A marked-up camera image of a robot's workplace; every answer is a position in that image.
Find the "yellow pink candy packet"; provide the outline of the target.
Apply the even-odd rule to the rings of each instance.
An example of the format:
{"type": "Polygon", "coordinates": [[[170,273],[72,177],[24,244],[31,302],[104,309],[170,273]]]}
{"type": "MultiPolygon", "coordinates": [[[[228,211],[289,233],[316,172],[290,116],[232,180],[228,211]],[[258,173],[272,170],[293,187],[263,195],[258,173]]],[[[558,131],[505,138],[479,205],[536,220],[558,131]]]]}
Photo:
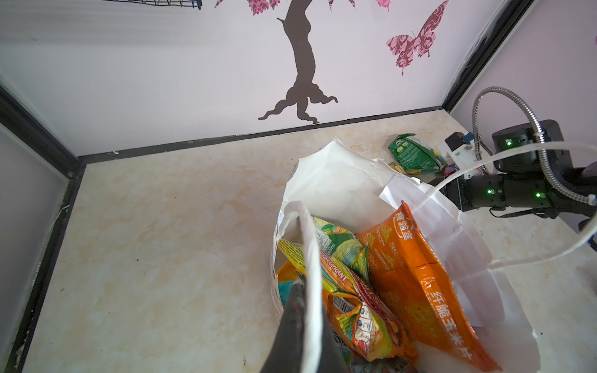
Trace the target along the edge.
{"type": "Polygon", "coordinates": [[[367,361],[418,359],[406,330],[376,293],[338,259],[321,253],[322,297],[333,330],[367,361]]]}

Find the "white paper gift bag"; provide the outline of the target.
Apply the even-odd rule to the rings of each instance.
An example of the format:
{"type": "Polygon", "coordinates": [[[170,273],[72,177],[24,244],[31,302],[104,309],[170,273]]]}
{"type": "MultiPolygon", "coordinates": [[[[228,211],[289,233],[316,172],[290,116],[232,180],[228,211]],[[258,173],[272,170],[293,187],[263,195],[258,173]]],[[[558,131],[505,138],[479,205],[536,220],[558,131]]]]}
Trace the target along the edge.
{"type": "Polygon", "coordinates": [[[320,249],[324,321],[354,371],[594,372],[596,254],[559,219],[460,211],[340,141],[285,186],[271,293],[320,249]]]}

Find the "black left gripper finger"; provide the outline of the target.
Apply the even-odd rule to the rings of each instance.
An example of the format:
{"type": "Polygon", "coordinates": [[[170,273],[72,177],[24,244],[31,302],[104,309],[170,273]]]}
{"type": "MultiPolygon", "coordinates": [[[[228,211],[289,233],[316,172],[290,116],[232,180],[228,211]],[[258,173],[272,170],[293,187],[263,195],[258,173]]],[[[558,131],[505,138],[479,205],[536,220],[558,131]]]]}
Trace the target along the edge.
{"type": "MultiPolygon", "coordinates": [[[[305,287],[295,283],[290,288],[287,302],[271,352],[261,372],[299,373],[303,367],[303,340],[305,336],[306,296],[305,287]]],[[[322,351],[317,372],[347,372],[340,350],[334,342],[331,325],[323,322],[320,339],[322,351]]]]}

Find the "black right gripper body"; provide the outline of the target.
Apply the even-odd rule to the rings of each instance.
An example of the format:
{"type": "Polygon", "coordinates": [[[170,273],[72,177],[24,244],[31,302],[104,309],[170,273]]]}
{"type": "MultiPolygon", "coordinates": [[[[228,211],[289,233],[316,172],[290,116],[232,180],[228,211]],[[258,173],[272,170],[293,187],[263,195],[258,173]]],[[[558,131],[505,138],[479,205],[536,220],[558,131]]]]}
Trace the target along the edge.
{"type": "Polygon", "coordinates": [[[440,189],[461,211],[478,208],[544,209],[550,207],[546,180],[538,173],[499,173],[459,177],[440,189]]]}

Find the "teal fruit candy bag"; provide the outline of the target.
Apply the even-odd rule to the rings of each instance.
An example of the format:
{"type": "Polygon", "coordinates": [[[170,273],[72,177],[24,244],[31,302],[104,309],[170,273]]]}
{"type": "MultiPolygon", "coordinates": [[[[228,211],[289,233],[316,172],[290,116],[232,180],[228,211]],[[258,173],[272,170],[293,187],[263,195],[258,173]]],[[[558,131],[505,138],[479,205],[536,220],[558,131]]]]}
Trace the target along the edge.
{"type": "Polygon", "coordinates": [[[303,289],[303,284],[298,281],[283,281],[278,283],[278,293],[283,309],[289,302],[295,301],[303,289]]]}

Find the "yellow gummy snack bag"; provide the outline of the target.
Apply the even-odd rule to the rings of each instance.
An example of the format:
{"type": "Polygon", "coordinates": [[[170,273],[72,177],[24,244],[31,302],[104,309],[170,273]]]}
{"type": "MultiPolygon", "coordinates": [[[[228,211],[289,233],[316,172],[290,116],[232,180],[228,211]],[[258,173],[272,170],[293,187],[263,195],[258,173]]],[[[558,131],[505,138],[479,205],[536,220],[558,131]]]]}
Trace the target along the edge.
{"type": "Polygon", "coordinates": [[[283,282],[291,281],[292,283],[296,281],[302,281],[303,275],[296,270],[296,268],[292,265],[292,263],[287,260],[278,271],[275,273],[275,283],[280,284],[283,282]]]}

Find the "orange snack packet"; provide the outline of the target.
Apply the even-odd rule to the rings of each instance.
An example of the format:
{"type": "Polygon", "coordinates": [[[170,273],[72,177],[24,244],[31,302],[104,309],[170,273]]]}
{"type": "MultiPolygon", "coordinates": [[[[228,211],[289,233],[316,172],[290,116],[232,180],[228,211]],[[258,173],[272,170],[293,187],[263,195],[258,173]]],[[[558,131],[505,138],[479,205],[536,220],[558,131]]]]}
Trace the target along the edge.
{"type": "Polygon", "coordinates": [[[406,203],[357,238],[368,247],[370,283],[410,340],[451,354],[482,372],[501,370],[475,334],[446,269],[406,203]]]}

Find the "green small snack packet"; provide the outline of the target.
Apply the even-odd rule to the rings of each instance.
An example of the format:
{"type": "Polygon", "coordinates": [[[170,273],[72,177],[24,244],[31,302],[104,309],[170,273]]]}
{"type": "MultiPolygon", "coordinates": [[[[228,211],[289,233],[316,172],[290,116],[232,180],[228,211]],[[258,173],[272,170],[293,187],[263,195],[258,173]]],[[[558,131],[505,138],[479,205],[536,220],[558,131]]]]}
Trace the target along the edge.
{"type": "Polygon", "coordinates": [[[447,166],[446,160],[414,133],[398,135],[388,145],[388,150],[407,175],[440,173],[447,166]]]}

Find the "green lemon candy bag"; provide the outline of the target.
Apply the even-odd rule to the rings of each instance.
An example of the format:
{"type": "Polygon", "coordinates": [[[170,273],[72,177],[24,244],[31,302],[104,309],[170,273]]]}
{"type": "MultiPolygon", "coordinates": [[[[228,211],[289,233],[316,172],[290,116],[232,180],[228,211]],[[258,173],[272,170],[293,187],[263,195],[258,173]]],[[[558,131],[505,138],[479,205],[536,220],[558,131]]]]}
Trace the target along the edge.
{"type": "Polygon", "coordinates": [[[312,222],[316,227],[320,249],[339,260],[369,284],[368,247],[361,244],[355,234],[346,228],[318,217],[312,217],[312,222]]]}

